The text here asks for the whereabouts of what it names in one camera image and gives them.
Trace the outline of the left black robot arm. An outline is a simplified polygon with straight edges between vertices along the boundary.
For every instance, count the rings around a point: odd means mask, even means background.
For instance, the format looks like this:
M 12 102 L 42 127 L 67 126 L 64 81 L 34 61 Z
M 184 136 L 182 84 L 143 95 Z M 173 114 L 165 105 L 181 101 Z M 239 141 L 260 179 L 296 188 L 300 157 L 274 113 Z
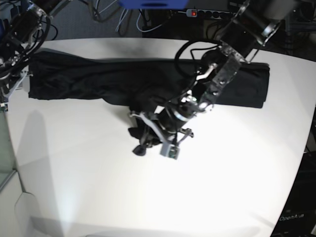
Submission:
M 160 144 L 162 156 L 177 159 L 181 144 L 178 134 L 184 138 L 194 135 L 185 124 L 213 108 L 242 63 L 251 63 L 298 4 L 297 0 L 246 0 L 217 36 L 218 44 L 203 54 L 195 72 L 183 73 L 188 84 L 164 102 L 160 113 L 130 113 L 144 125 L 140 143 L 133 152 L 144 156 L 148 148 Z

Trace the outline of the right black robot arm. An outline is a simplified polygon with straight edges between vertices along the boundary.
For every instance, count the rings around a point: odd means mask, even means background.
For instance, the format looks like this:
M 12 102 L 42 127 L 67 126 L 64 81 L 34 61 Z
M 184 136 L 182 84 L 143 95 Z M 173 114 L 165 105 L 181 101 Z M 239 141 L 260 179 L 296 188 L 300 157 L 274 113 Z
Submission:
M 7 111 L 9 98 L 30 76 L 26 69 L 47 39 L 51 20 L 69 0 L 31 0 L 24 13 L 16 15 L 0 39 L 0 111 Z

